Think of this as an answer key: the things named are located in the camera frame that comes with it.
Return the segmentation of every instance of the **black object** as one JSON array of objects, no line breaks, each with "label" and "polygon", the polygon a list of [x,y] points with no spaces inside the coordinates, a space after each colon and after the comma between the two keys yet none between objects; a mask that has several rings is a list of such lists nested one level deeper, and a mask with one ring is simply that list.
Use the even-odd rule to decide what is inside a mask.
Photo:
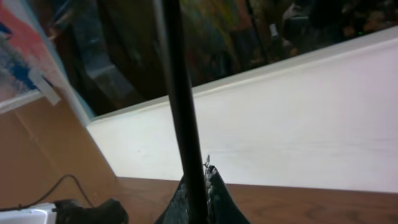
[{"label": "black object", "polygon": [[0,212],[9,212],[9,211],[14,211],[14,210],[22,210],[22,209],[26,209],[29,208],[31,206],[37,205],[38,203],[42,202],[44,199],[46,199],[61,183],[63,180],[65,180],[67,177],[72,178],[77,187],[79,188],[81,194],[84,196],[84,198],[86,199],[87,203],[92,207],[93,204],[91,203],[91,201],[88,199],[86,192],[83,190],[83,188],[81,187],[79,180],[71,174],[66,174],[63,177],[61,177],[57,183],[55,183],[55,185],[47,192],[45,193],[45,195],[43,195],[41,198],[39,198],[38,200],[36,200],[33,203],[30,203],[28,205],[19,205],[18,207],[11,207],[11,208],[0,208]]},{"label": "black object", "polygon": [[249,223],[235,206],[209,160],[200,154],[191,82],[185,68],[183,29],[179,0],[154,0],[161,56],[169,92],[174,128],[184,176],[173,199],[156,221],[161,223]]},{"label": "black object", "polygon": [[128,224],[129,217],[123,206],[109,199],[96,208],[84,208],[74,200],[54,202],[57,212],[56,224]]},{"label": "black object", "polygon": [[191,82],[185,67],[180,2],[155,0],[154,7],[167,91],[187,186],[189,222],[206,223],[205,180]]},{"label": "black object", "polygon": [[[208,223],[217,224],[249,224],[246,217],[239,211],[215,166],[206,169],[206,189],[208,192]],[[169,206],[160,215],[155,224],[187,223],[188,214],[185,179],[182,177]]]},{"label": "black object", "polygon": [[259,29],[257,28],[256,19],[254,17],[254,11],[253,11],[253,7],[250,4],[250,0],[245,0],[245,5],[246,5],[246,10],[248,11],[248,14],[250,16],[250,21],[251,21],[251,25],[253,26],[254,33],[256,34],[256,37],[259,40],[260,53],[264,60],[264,65],[267,65],[269,63],[268,57],[267,57],[266,51],[264,50],[264,45],[261,42]]}]

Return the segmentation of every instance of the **black cable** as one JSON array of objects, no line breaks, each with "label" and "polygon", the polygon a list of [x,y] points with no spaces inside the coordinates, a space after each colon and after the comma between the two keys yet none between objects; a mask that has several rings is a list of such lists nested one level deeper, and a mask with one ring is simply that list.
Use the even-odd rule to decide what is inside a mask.
[{"label": "black cable", "polygon": [[28,205],[24,205],[24,206],[22,206],[21,204],[19,204],[18,207],[13,207],[13,208],[0,208],[0,212],[8,212],[8,211],[13,211],[13,210],[22,210],[22,209],[27,209],[27,208],[29,208],[29,207],[31,207],[31,206],[33,206],[33,205],[37,205],[39,202],[41,202],[41,201],[43,201],[44,199],[46,199],[46,198],[58,187],[58,185],[60,185],[61,182],[62,182],[65,178],[67,178],[67,177],[71,177],[71,178],[75,181],[75,183],[76,183],[77,187],[79,188],[81,194],[84,196],[84,198],[86,199],[86,201],[88,202],[88,204],[89,204],[91,207],[93,207],[93,204],[92,204],[91,201],[88,199],[87,194],[85,193],[85,191],[84,191],[83,188],[81,187],[81,185],[80,185],[80,183],[79,183],[79,180],[78,180],[74,175],[67,174],[67,175],[64,175],[63,177],[61,177],[61,179],[59,179],[58,182],[57,182],[45,195],[43,195],[43,197],[39,198],[39,199],[36,200],[35,202],[30,203],[30,204],[28,204]]}]

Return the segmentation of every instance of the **white wall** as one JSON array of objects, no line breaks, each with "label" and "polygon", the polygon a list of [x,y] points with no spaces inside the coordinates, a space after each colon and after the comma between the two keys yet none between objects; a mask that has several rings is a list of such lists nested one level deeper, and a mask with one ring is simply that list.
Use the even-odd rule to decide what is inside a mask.
[{"label": "white wall", "polygon": [[[398,192],[396,37],[385,30],[196,88],[203,158],[227,183]],[[88,130],[116,175],[181,178],[166,98]]]}]

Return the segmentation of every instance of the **brown cardboard box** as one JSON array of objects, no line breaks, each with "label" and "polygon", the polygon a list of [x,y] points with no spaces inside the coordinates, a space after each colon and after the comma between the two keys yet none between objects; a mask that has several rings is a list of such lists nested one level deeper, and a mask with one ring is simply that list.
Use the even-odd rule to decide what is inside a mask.
[{"label": "brown cardboard box", "polygon": [[[0,114],[0,143],[2,208],[32,203],[65,174],[76,175],[89,198],[99,204],[106,198],[98,195],[98,188],[116,180],[65,100],[52,106],[41,98]],[[87,205],[71,179],[45,201],[65,198]]]}]

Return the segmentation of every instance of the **wooden surface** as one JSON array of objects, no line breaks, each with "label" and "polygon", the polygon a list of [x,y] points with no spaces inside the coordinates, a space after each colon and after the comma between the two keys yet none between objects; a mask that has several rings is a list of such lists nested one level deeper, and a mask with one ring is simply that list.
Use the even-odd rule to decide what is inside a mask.
[{"label": "wooden surface", "polygon": [[[0,114],[0,124],[2,208],[33,202],[63,174],[74,174],[95,205],[114,197],[128,212],[130,223],[153,223],[178,185],[168,180],[116,178],[65,100],[54,107],[44,98],[37,100]],[[248,185],[228,188],[251,223],[398,223],[398,194]],[[63,198],[86,204],[72,180],[61,184],[46,201]]]}]

